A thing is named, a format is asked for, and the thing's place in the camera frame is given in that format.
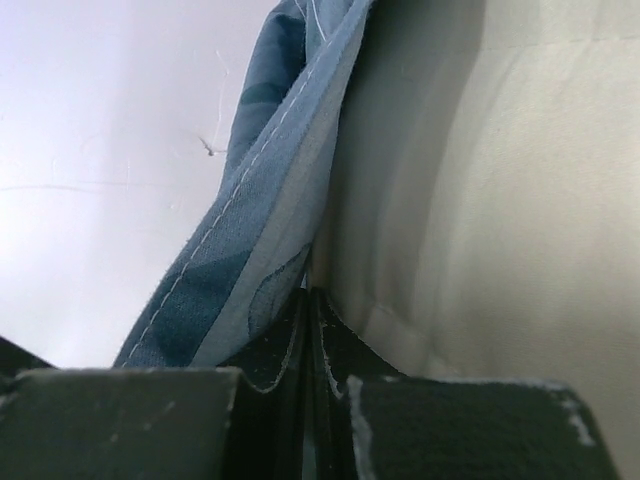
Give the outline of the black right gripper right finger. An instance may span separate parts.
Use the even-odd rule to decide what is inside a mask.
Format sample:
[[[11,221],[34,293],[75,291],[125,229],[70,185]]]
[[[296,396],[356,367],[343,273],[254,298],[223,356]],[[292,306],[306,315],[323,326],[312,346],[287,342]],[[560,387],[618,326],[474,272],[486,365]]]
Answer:
[[[321,479],[614,479],[589,408],[538,379],[424,379],[364,343],[315,289],[308,307]]]

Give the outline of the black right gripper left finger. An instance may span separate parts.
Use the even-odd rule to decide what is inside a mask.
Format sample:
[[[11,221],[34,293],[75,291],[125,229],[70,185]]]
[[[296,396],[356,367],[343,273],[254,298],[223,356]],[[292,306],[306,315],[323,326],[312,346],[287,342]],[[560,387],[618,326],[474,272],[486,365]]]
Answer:
[[[57,369],[1,344],[5,479],[298,479],[308,295],[214,368]]]

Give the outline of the blue cartoon print pillowcase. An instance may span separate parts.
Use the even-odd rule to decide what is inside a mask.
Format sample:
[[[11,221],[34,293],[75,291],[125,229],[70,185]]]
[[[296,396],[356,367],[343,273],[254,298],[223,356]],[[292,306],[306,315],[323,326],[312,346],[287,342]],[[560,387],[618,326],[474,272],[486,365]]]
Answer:
[[[125,340],[121,368],[218,365],[304,276],[367,1],[282,1],[256,41],[217,197]]]

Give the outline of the cream white pillow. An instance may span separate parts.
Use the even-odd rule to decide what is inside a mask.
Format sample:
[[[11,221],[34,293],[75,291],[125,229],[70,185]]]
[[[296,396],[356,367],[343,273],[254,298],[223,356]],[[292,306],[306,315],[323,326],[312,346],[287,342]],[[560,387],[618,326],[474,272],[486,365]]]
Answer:
[[[407,373],[568,383],[630,477],[638,3],[376,2],[311,278]]]

